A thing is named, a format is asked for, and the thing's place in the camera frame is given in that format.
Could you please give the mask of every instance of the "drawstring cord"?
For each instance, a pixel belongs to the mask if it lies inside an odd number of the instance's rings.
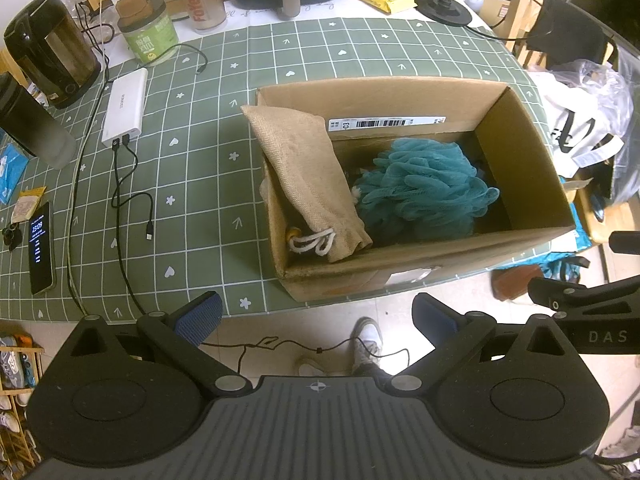
[[[301,234],[302,231],[295,227],[287,233],[289,250],[293,253],[302,254],[315,249],[318,256],[326,256],[334,244],[335,231],[333,228],[309,236],[300,236]]]

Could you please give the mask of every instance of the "burlap sack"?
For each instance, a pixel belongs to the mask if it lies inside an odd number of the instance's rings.
[[[278,174],[293,207],[315,233],[333,228],[336,236],[327,254],[337,262],[368,246],[351,200],[349,185],[335,158],[324,119],[270,106],[243,106],[262,150]]]

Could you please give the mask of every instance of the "kettle base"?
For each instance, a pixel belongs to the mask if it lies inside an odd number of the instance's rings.
[[[69,95],[66,94],[57,99],[47,98],[49,99],[49,104],[55,106],[58,110],[62,110],[63,108],[67,108],[71,106],[73,103],[78,101],[78,99],[80,99],[84,94],[86,94],[88,89],[91,88],[91,86],[95,83],[95,80],[98,79],[99,75],[100,75],[100,63],[98,62],[98,60],[96,60],[94,71],[91,72],[89,79],[87,79],[84,82],[84,84],[76,92]]]

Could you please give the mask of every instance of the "blue gripper pad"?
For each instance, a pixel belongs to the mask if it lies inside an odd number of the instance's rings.
[[[223,308],[218,294],[205,292],[172,314],[174,332],[192,345],[200,346],[218,328]]]

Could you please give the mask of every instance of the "white power bank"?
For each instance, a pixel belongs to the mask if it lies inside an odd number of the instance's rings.
[[[102,143],[108,148],[113,139],[122,140],[125,134],[133,138],[141,133],[147,75],[146,68],[139,68],[112,83],[102,129]]]

